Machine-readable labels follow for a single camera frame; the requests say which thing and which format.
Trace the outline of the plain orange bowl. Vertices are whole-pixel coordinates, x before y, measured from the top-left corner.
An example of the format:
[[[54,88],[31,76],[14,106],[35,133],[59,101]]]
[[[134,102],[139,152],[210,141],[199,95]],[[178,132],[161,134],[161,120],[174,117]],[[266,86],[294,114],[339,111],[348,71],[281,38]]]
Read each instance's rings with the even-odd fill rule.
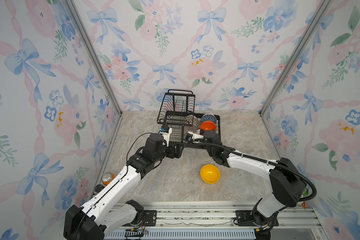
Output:
[[[203,131],[216,131],[217,126],[212,121],[204,121],[203,123],[201,123],[200,129]]]

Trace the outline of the blue triangle pattern bowl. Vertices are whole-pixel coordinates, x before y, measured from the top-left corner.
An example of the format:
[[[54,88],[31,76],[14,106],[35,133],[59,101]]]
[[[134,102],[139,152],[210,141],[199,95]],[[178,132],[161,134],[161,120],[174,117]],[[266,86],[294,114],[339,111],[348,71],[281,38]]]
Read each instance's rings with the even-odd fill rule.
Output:
[[[200,121],[201,121],[201,123],[212,122],[212,123],[216,124],[217,123],[217,117],[214,114],[206,113],[201,117]]]

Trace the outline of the brown checker pattern bowl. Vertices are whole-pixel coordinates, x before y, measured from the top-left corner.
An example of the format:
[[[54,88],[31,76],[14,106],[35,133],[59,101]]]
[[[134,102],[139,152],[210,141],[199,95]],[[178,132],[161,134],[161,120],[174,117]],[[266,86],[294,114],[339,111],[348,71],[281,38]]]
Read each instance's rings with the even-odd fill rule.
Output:
[[[201,123],[200,123],[200,120],[197,117],[191,116],[190,119],[191,119],[190,123],[192,123],[193,126],[196,126],[197,128],[200,126]]]

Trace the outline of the plain yellow bowl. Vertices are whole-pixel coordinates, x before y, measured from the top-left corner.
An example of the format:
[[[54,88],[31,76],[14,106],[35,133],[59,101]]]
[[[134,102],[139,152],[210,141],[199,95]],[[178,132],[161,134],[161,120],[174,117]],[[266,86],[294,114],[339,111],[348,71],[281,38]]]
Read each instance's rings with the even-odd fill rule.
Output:
[[[215,184],[220,180],[220,170],[214,165],[205,165],[200,170],[202,180],[207,184]]]

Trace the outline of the pink striped bowl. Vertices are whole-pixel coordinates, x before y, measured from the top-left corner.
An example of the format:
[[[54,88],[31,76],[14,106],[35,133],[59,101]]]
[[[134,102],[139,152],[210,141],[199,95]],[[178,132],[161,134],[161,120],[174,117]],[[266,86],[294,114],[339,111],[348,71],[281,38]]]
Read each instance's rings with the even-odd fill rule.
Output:
[[[199,134],[200,133],[200,128],[197,126],[189,126],[187,129],[187,132],[192,132],[194,134]]]

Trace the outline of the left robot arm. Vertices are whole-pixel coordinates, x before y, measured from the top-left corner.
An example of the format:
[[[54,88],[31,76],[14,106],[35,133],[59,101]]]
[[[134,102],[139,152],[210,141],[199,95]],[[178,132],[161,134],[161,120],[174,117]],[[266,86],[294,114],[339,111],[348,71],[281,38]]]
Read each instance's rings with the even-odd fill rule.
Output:
[[[134,185],[154,170],[164,158],[180,158],[181,143],[170,143],[167,134],[150,134],[143,147],[130,156],[116,177],[80,207],[70,207],[65,216],[63,236],[67,240],[102,240],[110,232],[129,225],[144,225],[144,207],[134,200],[120,209],[114,205]]]

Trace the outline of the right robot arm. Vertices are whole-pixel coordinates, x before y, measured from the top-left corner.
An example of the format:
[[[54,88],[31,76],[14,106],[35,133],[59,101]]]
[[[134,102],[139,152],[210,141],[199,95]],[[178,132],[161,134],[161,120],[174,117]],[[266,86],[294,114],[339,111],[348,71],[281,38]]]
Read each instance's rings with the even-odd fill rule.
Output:
[[[216,131],[203,131],[205,147],[213,160],[221,166],[243,170],[257,175],[271,184],[272,192],[261,198],[250,213],[250,221],[264,229],[271,228],[279,212],[294,208],[299,202],[312,200],[317,188],[308,177],[301,174],[287,158],[266,160],[224,146]]]

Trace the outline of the orange drink can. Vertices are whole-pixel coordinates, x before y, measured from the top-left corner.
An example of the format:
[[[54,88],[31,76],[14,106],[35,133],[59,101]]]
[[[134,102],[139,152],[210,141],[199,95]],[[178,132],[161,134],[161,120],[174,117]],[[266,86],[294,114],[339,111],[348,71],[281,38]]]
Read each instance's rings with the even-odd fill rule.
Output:
[[[104,186],[107,186],[112,182],[112,180],[115,178],[115,175],[110,172],[106,172],[101,177],[101,182]]]

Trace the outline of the dark lid jar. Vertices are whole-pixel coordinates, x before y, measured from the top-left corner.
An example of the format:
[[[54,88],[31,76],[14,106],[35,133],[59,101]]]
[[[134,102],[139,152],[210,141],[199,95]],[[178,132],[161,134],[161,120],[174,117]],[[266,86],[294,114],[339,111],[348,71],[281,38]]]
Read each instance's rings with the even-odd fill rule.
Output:
[[[96,185],[96,186],[95,186],[95,189],[94,189],[94,194],[100,193],[104,188],[105,188],[105,186],[102,185],[102,184]]]

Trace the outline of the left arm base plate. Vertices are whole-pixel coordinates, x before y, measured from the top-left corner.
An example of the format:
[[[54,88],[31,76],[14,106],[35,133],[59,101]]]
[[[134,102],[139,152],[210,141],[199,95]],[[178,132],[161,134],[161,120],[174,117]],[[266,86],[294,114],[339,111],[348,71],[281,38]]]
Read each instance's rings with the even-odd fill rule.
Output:
[[[156,210],[143,210],[137,213],[134,220],[128,224],[133,227],[155,227],[157,222]]]

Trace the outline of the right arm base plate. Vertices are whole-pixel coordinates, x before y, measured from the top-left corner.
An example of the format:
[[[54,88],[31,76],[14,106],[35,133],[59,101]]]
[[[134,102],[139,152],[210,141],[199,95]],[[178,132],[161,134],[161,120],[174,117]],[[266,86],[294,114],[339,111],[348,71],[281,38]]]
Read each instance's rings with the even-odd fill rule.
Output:
[[[279,222],[275,219],[275,216],[272,215],[269,218],[264,217],[259,212],[253,212],[250,210],[237,210],[235,211],[236,217],[234,218],[234,224],[239,227],[277,227]]]

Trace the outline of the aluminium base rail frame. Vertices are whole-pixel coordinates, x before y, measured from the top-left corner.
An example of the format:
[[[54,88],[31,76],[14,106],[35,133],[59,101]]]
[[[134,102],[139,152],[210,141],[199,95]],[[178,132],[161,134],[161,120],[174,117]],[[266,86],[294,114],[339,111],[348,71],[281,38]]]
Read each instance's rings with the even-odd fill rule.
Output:
[[[156,210],[155,227],[120,227],[103,240],[325,240],[314,210],[288,208],[277,215],[279,226],[239,227],[237,210],[252,210],[254,202],[141,202]]]

